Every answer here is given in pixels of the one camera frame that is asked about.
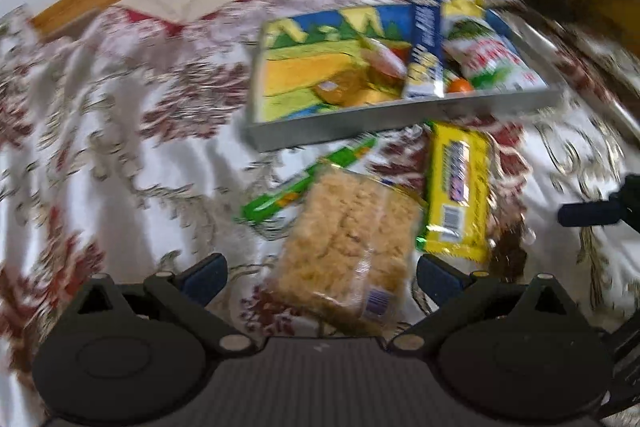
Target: snack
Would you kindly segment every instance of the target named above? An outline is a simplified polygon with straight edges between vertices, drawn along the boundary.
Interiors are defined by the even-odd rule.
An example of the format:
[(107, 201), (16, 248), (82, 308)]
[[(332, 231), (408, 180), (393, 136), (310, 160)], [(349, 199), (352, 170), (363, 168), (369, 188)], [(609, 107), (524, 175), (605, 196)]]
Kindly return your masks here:
[(442, 0), (409, 1), (412, 4), (414, 16), (413, 47), (402, 97), (444, 96), (440, 35)]
[(326, 103), (344, 105), (364, 88), (365, 83), (364, 69), (353, 67), (335, 73), (328, 80), (316, 84), (313, 90)]
[(445, 8), (444, 49), (460, 64), (462, 75), (476, 89), (539, 89), (546, 84), (514, 51), (513, 45), (482, 19), (483, 10), (470, 0), (451, 0)]
[(362, 49), (360, 55), (369, 65), (369, 86), (400, 97), (406, 77), (406, 66), (402, 60), (382, 42), (358, 36)]
[(488, 256), (489, 142), (478, 131), (444, 123), (430, 127), (428, 211), (418, 247), (484, 263)]
[(281, 209), (296, 201), (306, 191), (313, 181), (316, 169), (318, 169), (323, 160), (328, 160), (340, 167), (348, 167), (366, 155), (376, 145), (377, 141), (378, 139), (371, 134), (357, 137), (345, 147), (308, 166), (300, 174), (280, 184), (276, 189), (243, 206), (242, 219), (253, 224), (269, 219)]
[(409, 276), (418, 200), (325, 165), (287, 238), (271, 288), (353, 333), (379, 334)]

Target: green snack stick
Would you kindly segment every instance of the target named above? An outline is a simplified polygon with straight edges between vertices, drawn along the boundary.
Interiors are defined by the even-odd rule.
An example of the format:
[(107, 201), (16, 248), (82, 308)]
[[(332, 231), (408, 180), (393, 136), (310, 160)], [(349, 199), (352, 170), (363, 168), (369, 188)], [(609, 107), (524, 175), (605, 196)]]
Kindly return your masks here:
[(314, 180), (316, 169), (322, 163), (329, 161), (340, 167), (348, 167), (366, 155), (377, 142), (378, 138), (376, 136), (364, 134), (342, 147), (342, 149), (320, 158), (316, 163), (308, 166), (292, 179), (243, 206), (242, 219), (254, 224), (269, 219), (304, 194)]

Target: yellow packet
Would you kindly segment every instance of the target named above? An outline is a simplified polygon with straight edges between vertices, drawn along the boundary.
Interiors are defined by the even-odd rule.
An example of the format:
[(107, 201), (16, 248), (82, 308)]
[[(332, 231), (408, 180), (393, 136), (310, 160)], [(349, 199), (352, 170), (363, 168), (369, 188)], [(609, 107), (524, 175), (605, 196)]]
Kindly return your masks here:
[(468, 17), (484, 18), (482, 0), (448, 0), (442, 5), (444, 18), (466, 15)]
[(445, 123), (430, 123), (430, 127), (428, 211), (418, 248), (485, 263), (489, 142), (478, 131)]

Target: label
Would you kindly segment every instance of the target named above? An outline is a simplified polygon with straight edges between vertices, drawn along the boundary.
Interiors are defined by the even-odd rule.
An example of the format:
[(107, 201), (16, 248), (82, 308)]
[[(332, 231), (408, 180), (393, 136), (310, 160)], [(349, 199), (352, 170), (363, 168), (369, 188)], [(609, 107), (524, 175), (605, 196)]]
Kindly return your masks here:
[(388, 311), (392, 297), (393, 294), (382, 288), (371, 288), (369, 290), (369, 296), (367, 297), (367, 303), (362, 312), (362, 317), (380, 321)]
[(461, 206), (442, 206), (442, 232), (440, 240), (447, 243), (459, 243), (464, 230), (465, 209)]
[(322, 90), (325, 90), (325, 91), (332, 91), (332, 90), (334, 90), (334, 89), (336, 89), (338, 87), (338, 84), (336, 84), (335, 82), (332, 82), (330, 80), (326, 80), (322, 84), (319, 84), (318, 87), (320, 89), (322, 89)]
[(451, 141), (444, 148), (446, 168), (444, 169), (443, 191), (451, 201), (465, 203), (469, 198), (469, 187), (466, 183), (467, 165), (469, 162), (468, 144), (462, 141)]

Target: floral bedspread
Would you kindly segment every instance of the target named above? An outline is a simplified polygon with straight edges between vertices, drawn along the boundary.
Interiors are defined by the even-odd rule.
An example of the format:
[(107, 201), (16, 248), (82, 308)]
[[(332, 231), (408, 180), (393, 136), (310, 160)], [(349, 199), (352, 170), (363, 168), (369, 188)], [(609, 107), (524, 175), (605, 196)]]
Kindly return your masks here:
[[(258, 229), (236, 220), (243, 203), (340, 146), (260, 154), (242, 141), (251, 47), (266, 20), (391, 1), (238, 0), (187, 25), (111, 7), (76, 41), (43, 42), (21, 9), (0, 20), (1, 426), (44, 419), (31, 362), (99, 271), (139, 282), (221, 252), (228, 285), (212, 312), (256, 336), (340, 334), (264, 292), (291, 215)], [(638, 151), (575, 94), (527, 120), (469, 124), (494, 138), (498, 190), (524, 206), (526, 277), (554, 273), (594, 320), (633, 312), (635, 232), (561, 229), (555, 213), (615, 190), (639, 171)], [(422, 140), (419, 127), (384, 133), (354, 168), (419, 184)], [(412, 282), (388, 335), (432, 306)]]

